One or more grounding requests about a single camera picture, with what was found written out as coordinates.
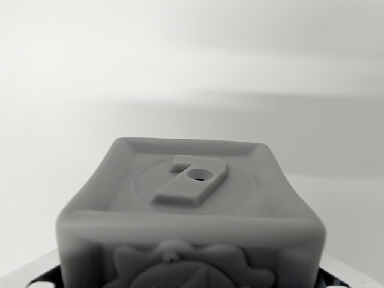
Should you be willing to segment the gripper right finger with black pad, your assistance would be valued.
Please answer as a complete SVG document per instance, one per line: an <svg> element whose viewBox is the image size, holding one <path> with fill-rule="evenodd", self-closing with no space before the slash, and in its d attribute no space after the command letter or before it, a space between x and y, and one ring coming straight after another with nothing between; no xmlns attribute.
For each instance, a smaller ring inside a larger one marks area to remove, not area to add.
<svg viewBox="0 0 384 288"><path fill-rule="evenodd" d="M379 282L359 272L328 253L323 253L315 287L383 287Z"/></svg>

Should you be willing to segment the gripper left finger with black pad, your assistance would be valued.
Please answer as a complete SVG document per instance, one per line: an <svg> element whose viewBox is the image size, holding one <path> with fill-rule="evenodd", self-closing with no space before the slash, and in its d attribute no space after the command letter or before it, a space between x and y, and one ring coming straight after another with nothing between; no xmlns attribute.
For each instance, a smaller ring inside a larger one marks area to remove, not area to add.
<svg viewBox="0 0 384 288"><path fill-rule="evenodd" d="M32 280L59 264L59 253L54 249L1 277L1 287L28 287Z"/></svg>

